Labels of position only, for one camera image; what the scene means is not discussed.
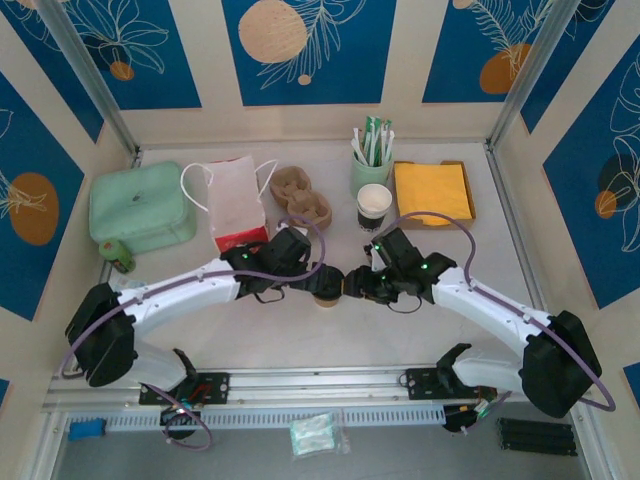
yellow napkin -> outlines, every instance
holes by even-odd
[[[416,210],[443,213],[456,220],[471,219],[462,165],[421,165],[398,162],[394,166],[398,210],[404,215]],[[414,217],[424,225],[449,225],[447,220]]]

mint green lunch box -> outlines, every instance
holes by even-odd
[[[163,162],[96,178],[89,207],[91,238],[98,244],[118,239],[133,254],[191,240],[196,212],[180,188],[181,173],[177,163]]]

small green can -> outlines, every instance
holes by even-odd
[[[105,240],[99,247],[100,255],[120,273],[129,273],[136,268],[136,261],[123,243],[115,238]]]

blue wallpaper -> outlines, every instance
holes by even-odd
[[[553,98],[610,6],[608,2],[613,0],[583,0],[563,39],[563,57],[554,60],[562,68],[547,72],[545,81],[559,84],[551,93],[536,92],[536,97],[543,98],[535,110],[544,111],[548,105],[544,99]],[[449,0],[422,101],[502,102],[552,5],[553,0]],[[570,35],[575,44],[567,47]]]
[[[95,141],[101,119],[28,5],[24,0],[0,1],[0,9]],[[121,109],[201,107],[168,0],[68,0],[62,6]]]
[[[0,10],[18,33],[31,55],[56,87],[60,96],[96,142],[102,130],[102,116],[84,91],[75,73],[64,60],[37,12],[17,0],[1,0]]]
[[[640,37],[544,164],[602,308],[640,287]]]
[[[0,74],[0,307],[33,320],[83,178]]]
[[[9,381],[0,378],[0,409],[4,403],[4,397],[7,394],[7,391],[9,391]]]
[[[222,0],[245,106],[379,103],[395,0]]]
[[[640,363],[624,367],[624,374],[631,387],[633,397],[636,399],[636,404],[640,407]]]
[[[615,0],[584,0],[542,71],[521,113],[529,132],[547,110]]]

green container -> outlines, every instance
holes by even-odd
[[[393,161],[381,167],[368,167],[353,158],[351,160],[351,195],[356,198],[360,189],[370,183],[386,186],[392,167]]]
[[[131,252],[115,238],[102,242],[98,250],[100,255],[120,273],[130,273],[136,268],[136,261],[131,256]]]
[[[177,163],[163,162],[98,177],[91,185],[91,238],[118,239],[134,255],[191,240],[196,212],[180,188],[181,173]]]

